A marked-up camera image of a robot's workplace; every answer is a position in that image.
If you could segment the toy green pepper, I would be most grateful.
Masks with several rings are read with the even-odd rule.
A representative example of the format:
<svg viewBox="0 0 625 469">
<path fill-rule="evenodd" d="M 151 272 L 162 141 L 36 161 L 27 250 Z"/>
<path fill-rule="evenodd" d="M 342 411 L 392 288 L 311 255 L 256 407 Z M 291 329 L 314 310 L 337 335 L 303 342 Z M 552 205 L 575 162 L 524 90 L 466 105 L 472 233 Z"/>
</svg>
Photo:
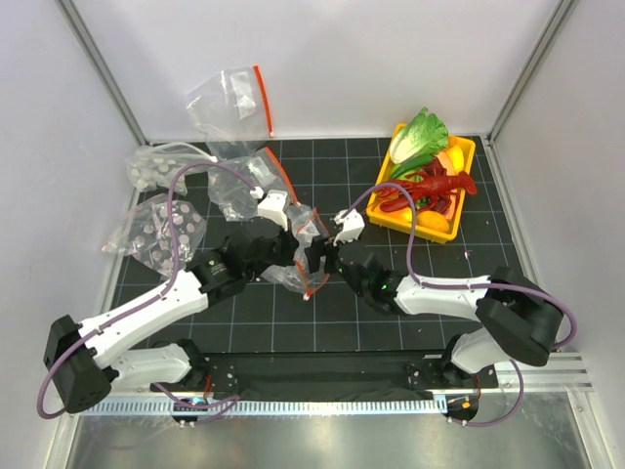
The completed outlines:
<svg viewBox="0 0 625 469">
<path fill-rule="evenodd" d="M 397 179 L 405 173 L 416 171 L 418 168 L 433 162 L 435 157 L 432 154 L 413 155 L 412 157 L 399 163 L 391 174 L 392 179 Z"/>
</svg>

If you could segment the toy green lettuce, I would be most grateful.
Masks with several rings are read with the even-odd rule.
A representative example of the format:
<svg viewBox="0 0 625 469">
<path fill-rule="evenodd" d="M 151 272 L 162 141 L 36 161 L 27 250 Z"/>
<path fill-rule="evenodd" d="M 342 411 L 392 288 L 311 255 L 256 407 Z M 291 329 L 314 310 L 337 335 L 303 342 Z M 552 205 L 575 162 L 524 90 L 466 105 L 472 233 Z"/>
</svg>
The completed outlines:
<svg viewBox="0 0 625 469">
<path fill-rule="evenodd" d="M 422 107 L 392 138 L 389 155 L 393 163 L 400 164 L 413 156 L 437 154 L 447 147 L 448 140 L 445 124 L 435 113 Z"/>
</svg>

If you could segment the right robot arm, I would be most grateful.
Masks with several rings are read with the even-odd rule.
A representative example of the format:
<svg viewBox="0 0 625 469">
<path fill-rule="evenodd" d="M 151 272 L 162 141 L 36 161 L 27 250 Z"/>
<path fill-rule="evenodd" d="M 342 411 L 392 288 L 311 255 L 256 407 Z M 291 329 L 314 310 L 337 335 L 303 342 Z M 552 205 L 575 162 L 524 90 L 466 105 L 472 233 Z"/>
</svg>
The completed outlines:
<svg viewBox="0 0 625 469">
<path fill-rule="evenodd" d="M 329 238 L 315 240 L 305 254 L 310 272 L 340 275 L 380 314 L 478 322 L 479 329 L 453 336 L 441 358 L 422 369 L 423 376 L 444 387 L 464 387 L 498 362 L 543 366 L 557 346 L 564 307 L 511 268 L 482 277 L 422 277 L 385 268 L 358 241 Z"/>
</svg>

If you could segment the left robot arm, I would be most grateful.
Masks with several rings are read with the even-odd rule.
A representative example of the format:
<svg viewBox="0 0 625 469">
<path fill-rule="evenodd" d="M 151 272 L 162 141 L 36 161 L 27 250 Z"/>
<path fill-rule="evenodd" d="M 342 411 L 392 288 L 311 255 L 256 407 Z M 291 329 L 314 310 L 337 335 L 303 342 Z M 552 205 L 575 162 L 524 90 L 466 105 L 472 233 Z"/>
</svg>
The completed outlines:
<svg viewBox="0 0 625 469">
<path fill-rule="evenodd" d="M 196 254 L 162 286 L 96 317 L 76 322 L 65 315 L 50 327 L 43 363 L 48 373 L 37 411 L 54 386 L 62 411 L 74 414 L 101 402 L 113 390 L 153 384 L 203 386 L 208 363 L 189 339 L 154 349 L 137 344 L 174 322 L 205 311 L 242 292 L 272 266 L 291 267 L 296 238 L 267 220 L 250 222 L 221 246 Z"/>
</svg>

